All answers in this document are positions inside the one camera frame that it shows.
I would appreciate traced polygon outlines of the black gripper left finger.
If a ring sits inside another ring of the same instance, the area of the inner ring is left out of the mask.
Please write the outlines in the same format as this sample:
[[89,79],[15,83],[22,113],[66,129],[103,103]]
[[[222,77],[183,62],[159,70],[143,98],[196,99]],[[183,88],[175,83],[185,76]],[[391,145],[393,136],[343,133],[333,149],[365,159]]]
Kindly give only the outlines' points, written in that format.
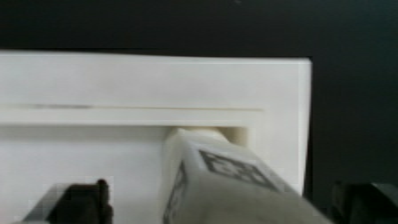
[[23,224],[114,224],[111,187],[93,184],[55,185],[23,218]]

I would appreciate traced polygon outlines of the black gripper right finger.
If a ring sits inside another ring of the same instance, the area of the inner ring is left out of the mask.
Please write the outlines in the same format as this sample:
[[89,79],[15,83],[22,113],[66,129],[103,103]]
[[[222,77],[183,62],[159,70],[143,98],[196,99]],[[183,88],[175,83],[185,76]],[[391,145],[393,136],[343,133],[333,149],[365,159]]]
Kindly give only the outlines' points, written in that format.
[[338,182],[331,218],[336,224],[398,224],[398,186]]

